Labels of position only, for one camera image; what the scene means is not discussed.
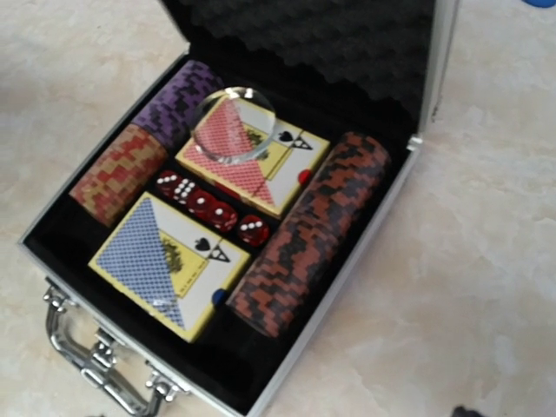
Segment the blue playing card deck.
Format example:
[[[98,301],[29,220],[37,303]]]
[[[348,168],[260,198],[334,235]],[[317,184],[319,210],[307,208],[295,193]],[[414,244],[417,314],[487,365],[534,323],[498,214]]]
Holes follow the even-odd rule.
[[[192,343],[249,261],[249,252],[145,192],[89,267]]]

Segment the red playing card deck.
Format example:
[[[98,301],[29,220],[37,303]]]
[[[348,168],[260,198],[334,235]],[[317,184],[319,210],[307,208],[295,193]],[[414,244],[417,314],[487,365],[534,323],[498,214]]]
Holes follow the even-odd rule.
[[[175,159],[210,184],[268,215],[281,218],[328,150],[326,139],[277,118],[265,158],[220,164],[186,143]]]

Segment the clear round button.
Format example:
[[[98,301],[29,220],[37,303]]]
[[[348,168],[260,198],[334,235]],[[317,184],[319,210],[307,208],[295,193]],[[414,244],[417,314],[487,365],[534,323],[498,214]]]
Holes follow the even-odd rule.
[[[195,108],[188,145],[220,164],[241,164],[268,155],[275,131],[273,104],[251,87],[227,87]]]

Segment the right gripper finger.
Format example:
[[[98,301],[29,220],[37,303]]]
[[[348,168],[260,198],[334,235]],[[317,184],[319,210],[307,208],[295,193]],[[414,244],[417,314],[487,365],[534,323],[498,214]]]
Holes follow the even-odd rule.
[[[487,417],[487,416],[475,409],[467,408],[464,406],[457,406],[452,411],[451,417]]]

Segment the aluminium poker case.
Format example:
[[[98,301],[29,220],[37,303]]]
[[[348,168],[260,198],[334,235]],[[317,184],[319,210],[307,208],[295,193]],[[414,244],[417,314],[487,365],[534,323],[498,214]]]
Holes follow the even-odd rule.
[[[20,243],[47,273],[53,348],[128,414],[157,416],[177,393],[228,416],[258,416],[301,356],[411,169],[440,102],[457,1],[166,1],[189,41],[90,152]],[[332,139],[354,130],[394,163],[287,333],[270,339],[227,308],[197,344],[176,335],[87,266],[109,230],[70,190],[187,61],[250,84],[279,114]]]

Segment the blue round button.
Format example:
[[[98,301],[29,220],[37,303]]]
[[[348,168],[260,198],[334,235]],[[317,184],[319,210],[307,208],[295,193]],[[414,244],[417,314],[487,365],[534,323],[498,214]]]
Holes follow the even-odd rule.
[[[556,0],[523,0],[523,2],[541,9],[549,9],[556,5]]]

